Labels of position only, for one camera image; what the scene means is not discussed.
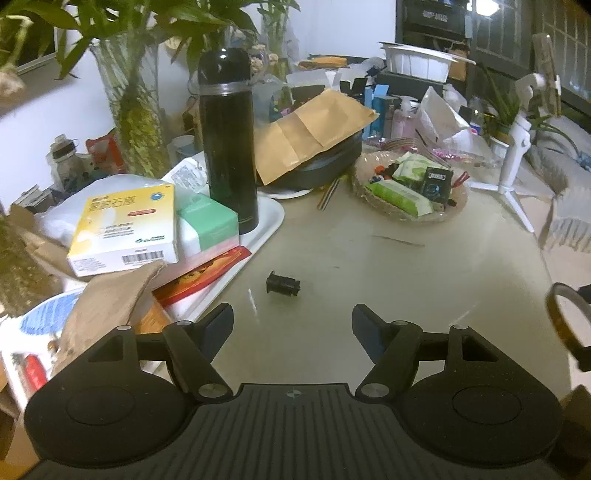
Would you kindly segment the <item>small black plug part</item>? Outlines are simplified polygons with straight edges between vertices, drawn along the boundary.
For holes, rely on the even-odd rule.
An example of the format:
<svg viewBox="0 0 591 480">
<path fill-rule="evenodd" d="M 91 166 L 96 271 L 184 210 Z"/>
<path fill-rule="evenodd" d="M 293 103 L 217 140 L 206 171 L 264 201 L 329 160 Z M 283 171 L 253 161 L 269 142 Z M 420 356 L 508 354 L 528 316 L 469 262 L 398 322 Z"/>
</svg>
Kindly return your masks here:
<svg viewBox="0 0 591 480">
<path fill-rule="evenodd" d="M 277 275 L 273 271 L 266 278 L 266 292 L 274 292 L 284 296 L 297 296 L 301 290 L 301 282 L 287 276 Z"/>
</svg>

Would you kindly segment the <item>green tissue pack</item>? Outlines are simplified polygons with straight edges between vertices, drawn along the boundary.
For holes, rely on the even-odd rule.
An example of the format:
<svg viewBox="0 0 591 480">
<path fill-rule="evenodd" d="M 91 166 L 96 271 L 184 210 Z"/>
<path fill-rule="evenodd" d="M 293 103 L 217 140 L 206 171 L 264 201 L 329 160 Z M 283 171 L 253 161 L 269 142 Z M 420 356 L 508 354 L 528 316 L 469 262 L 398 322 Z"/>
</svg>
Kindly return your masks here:
<svg viewBox="0 0 591 480">
<path fill-rule="evenodd" d="M 221 254 L 239 245 L 238 215 L 208 196 L 196 194 L 175 208 L 181 258 Z"/>
</svg>

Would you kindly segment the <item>yellow white medicine box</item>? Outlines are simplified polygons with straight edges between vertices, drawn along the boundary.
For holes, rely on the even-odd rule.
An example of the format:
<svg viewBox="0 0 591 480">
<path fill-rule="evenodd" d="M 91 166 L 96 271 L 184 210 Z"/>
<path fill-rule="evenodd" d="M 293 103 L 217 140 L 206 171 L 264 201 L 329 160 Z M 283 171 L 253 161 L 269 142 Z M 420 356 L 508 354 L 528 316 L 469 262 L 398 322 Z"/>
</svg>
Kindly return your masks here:
<svg viewBox="0 0 591 480">
<path fill-rule="evenodd" d="M 78 277 L 178 261 L 175 191 L 171 184 L 88 199 L 67 255 Z"/>
</svg>

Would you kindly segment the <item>white plastic tray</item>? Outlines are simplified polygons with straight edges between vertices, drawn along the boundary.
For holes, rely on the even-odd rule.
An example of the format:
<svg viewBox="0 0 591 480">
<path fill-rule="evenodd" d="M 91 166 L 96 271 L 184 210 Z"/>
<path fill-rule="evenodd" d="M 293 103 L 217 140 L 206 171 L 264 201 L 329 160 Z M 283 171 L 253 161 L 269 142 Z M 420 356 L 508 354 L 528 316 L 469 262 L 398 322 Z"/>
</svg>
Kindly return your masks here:
<svg viewBox="0 0 591 480">
<path fill-rule="evenodd" d="M 166 324 L 157 321 L 150 310 L 160 310 L 167 321 L 195 321 L 207 311 L 216 297 L 238 275 L 246 263 L 263 247 L 283 224 L 284 210 L 276 200 L 260 195 L 259 224 L 240 237 L 240 245 L 216 257 L 174 281 L 164 282 L 154 291 L 154 300 L 142 301 L 134 312 L 143 313 L 138 327 L 144 332 L 159 331 Z M 25 373 L 24 359 L 35 356 L 52 377 L 56 357 L 48 350 L 48 342 L 61 336 L 66 318 L 74 308 L 86 284 L 68 279 L 63 293 L 35 307 L 22 317 L 1 318 L 1 359 L 7 383 L 19 410 L 24 410 L 33 394 L 32 384 Z"/>
</svg>

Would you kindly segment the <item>red lighter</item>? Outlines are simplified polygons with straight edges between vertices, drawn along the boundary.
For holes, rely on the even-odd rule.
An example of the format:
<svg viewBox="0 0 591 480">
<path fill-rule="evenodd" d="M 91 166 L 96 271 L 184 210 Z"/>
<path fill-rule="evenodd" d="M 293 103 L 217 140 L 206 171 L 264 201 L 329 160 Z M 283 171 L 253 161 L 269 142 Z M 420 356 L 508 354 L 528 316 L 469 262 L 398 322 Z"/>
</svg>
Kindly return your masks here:
<svg viewBox="0 0 591 480">
<path fill-rule="evenodd" d="M 24 358 L 24 373 L 30 390 L 35 393 L 47 382 L 46 371 L 35 355 L 27 355 Z"/>
</svg>

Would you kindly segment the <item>wicker snack basket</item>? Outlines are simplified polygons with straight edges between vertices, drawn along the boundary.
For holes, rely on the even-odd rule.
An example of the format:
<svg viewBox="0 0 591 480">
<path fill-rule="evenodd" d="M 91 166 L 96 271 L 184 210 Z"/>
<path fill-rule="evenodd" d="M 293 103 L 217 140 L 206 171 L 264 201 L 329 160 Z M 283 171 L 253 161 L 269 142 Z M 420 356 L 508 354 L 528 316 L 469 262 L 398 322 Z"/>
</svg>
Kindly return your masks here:
<svg viewBox="0 0 591 480">
<path fill-rule="evenodd" d="M 352 187 L 363 202 L 398 221 L 436 223 L 458 216 L 468 189 L 453 169 L 413 149 L 365 152 L 353 163 Z"/>
</svg>

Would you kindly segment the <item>glass vase with stems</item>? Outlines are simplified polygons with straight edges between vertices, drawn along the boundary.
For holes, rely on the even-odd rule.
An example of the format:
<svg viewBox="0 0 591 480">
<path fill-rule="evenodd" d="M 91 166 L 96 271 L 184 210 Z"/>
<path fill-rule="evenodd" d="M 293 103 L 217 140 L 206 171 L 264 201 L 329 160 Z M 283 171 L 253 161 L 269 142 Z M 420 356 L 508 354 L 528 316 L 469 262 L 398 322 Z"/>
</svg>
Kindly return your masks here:
<svg viewBox="0 0 591 480">
<path fill-rule="evenodd" d="M 65 250 L 37 231 L 35 217 L 19 205 L 1 208 L 1 307 L 24 315 L 63 291 Z"/>
</svg>

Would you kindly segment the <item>black oval case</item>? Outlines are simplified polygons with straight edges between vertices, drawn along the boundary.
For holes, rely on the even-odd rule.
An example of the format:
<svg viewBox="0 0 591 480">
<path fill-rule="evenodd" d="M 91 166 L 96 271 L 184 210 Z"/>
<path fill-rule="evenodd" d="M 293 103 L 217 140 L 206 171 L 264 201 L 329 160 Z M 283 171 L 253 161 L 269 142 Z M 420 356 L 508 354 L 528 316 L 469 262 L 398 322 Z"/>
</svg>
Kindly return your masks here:
<svg viewBox="0 0 591 480">
<path fill-rule="evenodd" d="M 287 172 L 270 187 L 277 189 L 305 190 L 325 186 L 342 176 L 355 164 L 362 153 L 363 132 L 360 131 L 311 160 Z"/>
</svg>

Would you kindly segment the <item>white phone gimbal tripod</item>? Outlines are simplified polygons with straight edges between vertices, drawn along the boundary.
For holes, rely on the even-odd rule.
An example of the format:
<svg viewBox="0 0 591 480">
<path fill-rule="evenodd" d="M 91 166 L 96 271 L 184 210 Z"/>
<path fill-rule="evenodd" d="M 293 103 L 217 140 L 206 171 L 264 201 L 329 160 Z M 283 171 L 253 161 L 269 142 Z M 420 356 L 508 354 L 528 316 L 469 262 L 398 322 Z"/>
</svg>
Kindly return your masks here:
<svg viewBox="0 0 591 480">
<path fill-rule="evenodd" d="M 530 73 L 519 79 L 516 82 L 516 93 L 520 108 L 510 128 L 509 134 L 512 142 L 505 156 L 499 181 L 497 184 L 487 184 L 474 180 L 468 181 L 468 186 L 472 189 L 495 192 L 504 198 L 524 228 L 531 234 L 535 233 L 535 229 L 522 208 L 514 187 L 522 159 L 531 148 L 530 131 L 532 130 L 532 123 L 527 119 L 529 104 L 537 94 L 544 96 L 549 93 L 555 104 L 551 109 L 551 114 L 558 115 L 561 90 L 561 80 L 557 73 L 549 75 Z"/>
</svg>

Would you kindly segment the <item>brown paper envelope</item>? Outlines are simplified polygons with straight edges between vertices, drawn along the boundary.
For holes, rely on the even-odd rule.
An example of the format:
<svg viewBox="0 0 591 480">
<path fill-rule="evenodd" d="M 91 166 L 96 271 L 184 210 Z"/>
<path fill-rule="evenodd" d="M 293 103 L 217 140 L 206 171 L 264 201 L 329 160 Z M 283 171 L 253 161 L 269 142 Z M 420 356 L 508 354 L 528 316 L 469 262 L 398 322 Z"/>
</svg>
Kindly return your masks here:
<svg viewBox="0 0 591 480">
<path fill-rule="evenodd" d="M 319 153 L 330 150 L 379 118 L 372 108 L 325 90 L 287 116 L 254 133 L 256 171 L 269 185 Z"/>
</svg>

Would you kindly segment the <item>potted plant white pot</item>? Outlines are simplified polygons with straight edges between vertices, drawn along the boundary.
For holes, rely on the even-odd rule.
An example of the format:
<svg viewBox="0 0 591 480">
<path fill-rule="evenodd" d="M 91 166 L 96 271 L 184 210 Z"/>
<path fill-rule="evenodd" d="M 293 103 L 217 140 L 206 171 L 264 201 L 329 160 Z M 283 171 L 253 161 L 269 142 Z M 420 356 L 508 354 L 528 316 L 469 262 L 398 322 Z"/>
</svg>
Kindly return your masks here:
<svg viewBox="0 0 591 480">
<path fill-rule="evenodd" d="M 498 88 L 493 75 L 486 66 L 481 66 L 481 69 L 484 71 L 492 91 L 492 96 L 488 98 L 488 103 L 496 111 L 496 114 L 494 114 L 495 119 L 491 120 L 492 126 L 488 127 L 489 133 L 491 136 L 505 143 L 509 143 L 511 125 L 517 114 L 521 111 L 520 101 L 513 90 L 509 89 L 505 91 Z M 579 154 L 579 149 L 570 136 L 550 123 L 550 115 L 527 111 L 526 118 L 532 123 L 532 131 L 558 134 L 566 139 L 574 148 L 575 155 Z"/>
</svg>

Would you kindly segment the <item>black thermos bottle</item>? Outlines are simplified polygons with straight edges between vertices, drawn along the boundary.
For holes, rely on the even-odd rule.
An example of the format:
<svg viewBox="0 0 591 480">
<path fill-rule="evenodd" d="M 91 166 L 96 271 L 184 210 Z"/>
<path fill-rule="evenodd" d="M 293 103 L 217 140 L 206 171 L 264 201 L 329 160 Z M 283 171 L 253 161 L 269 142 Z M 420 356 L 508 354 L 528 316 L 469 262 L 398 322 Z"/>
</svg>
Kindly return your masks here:
<svg viewBox="0 0 591 480">
<path fill-rule="evenodd" d="M 259 224 L 249 54 L 207 51 L 198 69 L 198 100 L 209 195 L 238 215 L 238 231 Z"/>
</svg>

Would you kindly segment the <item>white takeaway container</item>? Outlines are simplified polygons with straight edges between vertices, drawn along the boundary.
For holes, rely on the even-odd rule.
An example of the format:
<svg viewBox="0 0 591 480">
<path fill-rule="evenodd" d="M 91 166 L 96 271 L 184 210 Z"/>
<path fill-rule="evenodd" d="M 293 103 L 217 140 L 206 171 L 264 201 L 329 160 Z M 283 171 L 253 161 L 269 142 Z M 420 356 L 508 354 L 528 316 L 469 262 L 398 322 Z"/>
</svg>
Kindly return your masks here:
<svg viewBox="0 0 591 480">
<path fill-rule="evenodd" d="M 446 83 L 454 63 L 476 65 L 474 60 L 451 53 L 393 42 L 382 42 L 389 72 L 436 83 Z"/>
</svg>

